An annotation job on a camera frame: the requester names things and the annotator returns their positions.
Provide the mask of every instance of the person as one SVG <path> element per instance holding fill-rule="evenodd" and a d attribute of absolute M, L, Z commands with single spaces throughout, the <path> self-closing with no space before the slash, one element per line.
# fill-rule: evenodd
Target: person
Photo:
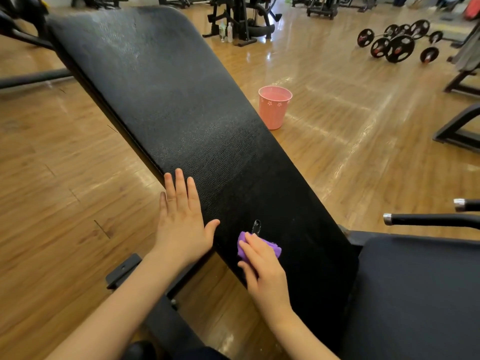
<path fill-rule="evenodd" d="M 204 227 L 195 181 L 175 170 L 165 174 L 156 240 L 128 279 L 47 360 L 118 360 L 147 314 L 183 268 L 213 245 L 215 219 Z M 287 277 L 270 246 L 256 235 L 240 242 L 250 264 L 240 261 L 248 292 L 267 325 L 293 360 L 338 360 L 290 305 Z"/>

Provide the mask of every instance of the weight plate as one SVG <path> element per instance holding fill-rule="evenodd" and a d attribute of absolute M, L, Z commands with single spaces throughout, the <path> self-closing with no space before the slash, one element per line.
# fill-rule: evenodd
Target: weight plate
<path fill-rule="evenodd" d="M 385 31 L 383 32 L 384 33 L 383 35 L 387 38 L 395 38 L 395 36 L 397 35 L 398 29 L 399 29 L 399 26 L 397 24 L 388 25 Z"/>
<path fill-rule="evenodd" d="M 385 57 L 390 50 L 390 39 L 380 38 L 373 42 L 370 48 L 370 54 L 374 58 Z"/>
<path fill-rule="evenodd" d="M 430 34 L 428 41 L 430 42 L 430 44 L 435 44 L 441 41 L 443 38 L 444 38 L 444 33 L 438 30 Z"/>
<path fill-rule="evenodd" d="M 425 19 L 417 20 L 410 26 L 409 35 L 414 39 L 423 38 L 430 29 L 430 22 Z"/>
<path fill-rule="evenodd" d="M 410 57 L 414 48 L 415 41 L 411 36 L 397 36 L 390 41 L 390 50 L 385 57 L 390 63 L 399 63 Z"/>
<path fill-rule="evenodd" d="M 374 41 L 375 33 L 372 29 L 363 29 L 357 37 L 357 44 L 360 48 L 370 45 Z"/>
<path fill-rule="evenodd" d="M 437 59 L 439 53 L 440 52 L 437 47 L 430 46 L 420 54 L 420 60 L 422 63 L 428 64 Z"/>
<path fill-rule="evenodd" d="M 410 31 L 409 24 L 400 25 L 396 31 L 396 36 L 404 36 L 405 34 L 408 34 L 409 31 Z"/>

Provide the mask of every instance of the hand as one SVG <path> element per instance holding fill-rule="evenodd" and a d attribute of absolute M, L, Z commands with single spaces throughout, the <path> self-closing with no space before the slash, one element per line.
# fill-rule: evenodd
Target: hand
<path fill-rule="evenodd" d="M 267 325 L 272 328 L 285 320 L 288 315 L 293 314 L 287 276 L 273 248 L 255 234 L 251 235 L 247 232 L 245 239 L 247 242 L 240 241 L 239 244 L 253 268 L 244 261 L 240 261 L 238 266 L 245 273 L 250 296 Z"/>
<path fill-rule="evenodd" d="M 166 173 L 165 192 L 160 193 L 160 218 L 152 253 L 167 255 L 183 267 L 194 263 L 213 245 L 219 220 L 212 220 L 204 227 L 202 209 L 194 179 L 189 176 L 187 187 L 180 168 L 172 175 Z"/>

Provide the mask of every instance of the pink bucket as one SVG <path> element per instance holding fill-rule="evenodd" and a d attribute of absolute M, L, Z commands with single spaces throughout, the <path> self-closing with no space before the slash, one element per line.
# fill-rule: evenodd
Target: pink bucket
<path fill-rule="evenodd" d="M 258 90 L 260 96 L 258 114 L 268 129 L 279 129 L 287 112 L 292 92 L 283 87 L 265 86 Z"/>

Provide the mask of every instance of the finger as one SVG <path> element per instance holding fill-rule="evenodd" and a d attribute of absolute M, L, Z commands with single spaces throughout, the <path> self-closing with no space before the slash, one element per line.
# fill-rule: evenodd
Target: finger
<path fill-rule="evenodd" d="M 187 187 L 185 186 L 185 178 L 183 177 L 183 171 L 180 168 L 175 169 L 175 188 L 177 192 L 177 209 L 188 209 L 188 196 Z"/>
<path fill-rule="evenodd" d="M 250 293 L 255 293 L 258 288 L 257 276 L 253 268 L 244 261 L 239 261 L 238 266 L 243 269 L 247 281 L 247 289 Z"/>
<path fill-rule="evenodd" d="M 177 211 L 177 193 L 175 192 L 175 186 L 173 185 L 172 175 L 165 173 L 165 191 L 166 191 L 166 206 L 168 207 L 168 213 L 173 214 Z"/>
<path fill-rule="evenodd" d="M 252 235 L 249 232 L 246 232 L 245 240 L 255 250 L 255 252 L 260 255 L 265 255 L 267 253 L 267 250 L 271 249 L 270 246 L 261 238 L 259 238 L 256 234 Z"/>
<path fill-rule="evenodd" d="M 165 192 L 160 193 L 160 222 L 163 222 L 168 215 L 167 195 Z"/>
<path fill-rule="evenodd" d="M 213 245 L 213 236 L 215 235 L 215 230 L 219 227 L 220 220 L 212 220 L 205 225 L 205 236 L 208 242 Z"/>
<path fill-rule="evenodd" d="M 188 188 L 188 206 L 192 212 L 202 212 L 200 207 L 200 198 L 198 198 L 197 186 L 195 186 L 194 179 L 189 176 L 187 178 L 187 188 Z"/>
<path fill-rule="evenodd" d="M 257 273 L 260 274 L 262 272 L 262 265 L 264 263 L 262 257 L 248 243 L 239 241 L 238 244 L 240 245 L 240 248 L 243 249 L 243 252 L 247 256 L 251 265 L 254 267 Z"/>

